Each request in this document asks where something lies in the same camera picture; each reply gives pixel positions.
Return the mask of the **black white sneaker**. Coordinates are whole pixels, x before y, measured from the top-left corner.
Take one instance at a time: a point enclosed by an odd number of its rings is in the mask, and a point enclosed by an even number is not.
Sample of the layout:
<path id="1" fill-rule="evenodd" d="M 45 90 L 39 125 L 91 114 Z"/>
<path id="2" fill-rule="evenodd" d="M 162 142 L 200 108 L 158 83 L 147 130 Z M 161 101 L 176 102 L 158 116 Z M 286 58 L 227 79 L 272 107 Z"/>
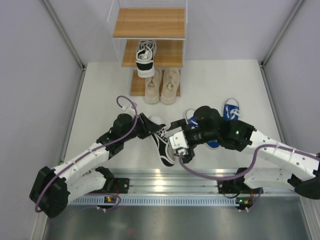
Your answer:
<path id="1" fill-rule="evenodd" d="M 157 43 L 153 39 L 140 40 L 136 46 L 135 63 L 140 78 L 149 78 L 155 74 L 154 58 Z"/>
<path id="2" fill-rule="evenodd" d="M 151 135 L 157 147 L 161 162 L 166 167 L 173 167 L 175 165 L 175 157 L 174 152 L 169 145 L 169 140 L 166 136 L 167 125 L 165 124 L 165 121 L 156 115 L 151 115 L 148 119 L 161 126 L 159 131 Z"/>

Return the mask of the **beige platform sneaker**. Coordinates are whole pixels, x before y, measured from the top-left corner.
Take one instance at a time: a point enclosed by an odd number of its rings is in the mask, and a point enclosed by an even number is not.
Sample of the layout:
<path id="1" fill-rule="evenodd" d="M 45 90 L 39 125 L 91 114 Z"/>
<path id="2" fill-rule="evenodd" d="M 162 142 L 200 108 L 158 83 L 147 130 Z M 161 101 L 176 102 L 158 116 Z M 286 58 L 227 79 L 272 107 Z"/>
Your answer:
<path id="1" fill-rule="evenodd" d="M 160 99 L 160 85 L 163 80 L 163 71 L 156 68 L 152 77 L 145 78 L 144 100 L 148 104 L 156 104 Z"/>
<path id="2" fill-rule="evenodd" d="M 171 105 L 175 102 L 180 81 L 181 75 L 178 68 L 169 67 L 164 71 L 160 96 L 160 99 L 164 104 Z"/>

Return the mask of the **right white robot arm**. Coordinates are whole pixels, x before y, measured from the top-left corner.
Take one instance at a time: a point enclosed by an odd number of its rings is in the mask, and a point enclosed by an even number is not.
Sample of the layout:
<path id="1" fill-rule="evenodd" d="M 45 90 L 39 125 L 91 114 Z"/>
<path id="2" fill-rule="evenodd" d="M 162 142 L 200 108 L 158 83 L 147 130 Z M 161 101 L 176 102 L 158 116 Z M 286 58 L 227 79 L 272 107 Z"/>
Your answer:
<path id="1" fill-rule="evenodd" d="M 276 141 L 241 120 L 225 120 L 209 106 L 199 107 L 193 116 L 196 127 L 181 119 L 171 123 L 170 129 L 176 132 L 167 134 L 169 145 L 187 172 L 227 184 L 240 193 L 263 188 L 286 189 L 302 197 L 319 200 L 319 155 Z M 186 164 L 195 156 L 195 147 L 211 141 L 216 141 L 226 150 L 251 155 L 249 167 L 239 168 L 235 175 L 225 177 L 205 175 L 187 167 Z"/>

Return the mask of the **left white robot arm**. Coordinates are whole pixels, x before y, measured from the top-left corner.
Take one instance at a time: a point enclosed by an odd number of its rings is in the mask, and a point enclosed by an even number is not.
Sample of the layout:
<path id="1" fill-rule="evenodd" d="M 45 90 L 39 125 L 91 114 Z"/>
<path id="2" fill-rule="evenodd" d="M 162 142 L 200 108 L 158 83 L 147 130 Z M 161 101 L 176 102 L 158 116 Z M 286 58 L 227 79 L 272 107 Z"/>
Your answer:
<path id="1" fill-rule="evenodd" d="M 29 194 L 35 211 L 52 219 L 79 197 L 94 191 L 109 193 L 114 188 L 114 175 L 101 164 L 122 151 L 125 142 L 161 137 L 165 127 L 155 116 L 118 115 L 112 127 L 83 153 L 53 168 L 39 170 Z"/>

